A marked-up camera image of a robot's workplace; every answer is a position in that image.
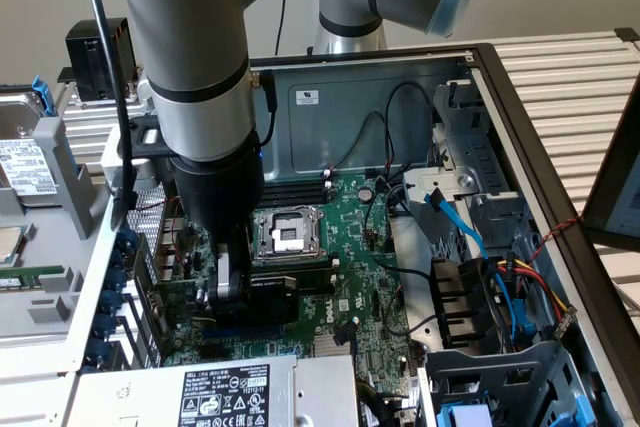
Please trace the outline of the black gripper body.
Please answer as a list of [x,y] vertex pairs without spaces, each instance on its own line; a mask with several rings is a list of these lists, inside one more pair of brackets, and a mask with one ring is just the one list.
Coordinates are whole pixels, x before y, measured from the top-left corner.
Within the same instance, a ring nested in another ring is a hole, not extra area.
[[261,146],[255,132],[230,155],[211,162],[170,159],[187,217],[205,229],[217,250],[228,249],[230,269],[250,268],[249,220],[264,191]]

